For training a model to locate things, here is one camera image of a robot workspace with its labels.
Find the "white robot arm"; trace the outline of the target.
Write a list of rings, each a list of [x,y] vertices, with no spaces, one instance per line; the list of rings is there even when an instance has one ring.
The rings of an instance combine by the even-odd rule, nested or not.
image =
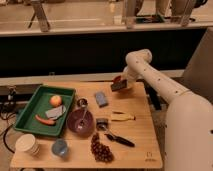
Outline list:
[[[213,105],[150,65],[149,49],[130,52],[123,76],[141,76],[167,103],[165,171],[213,171]]]

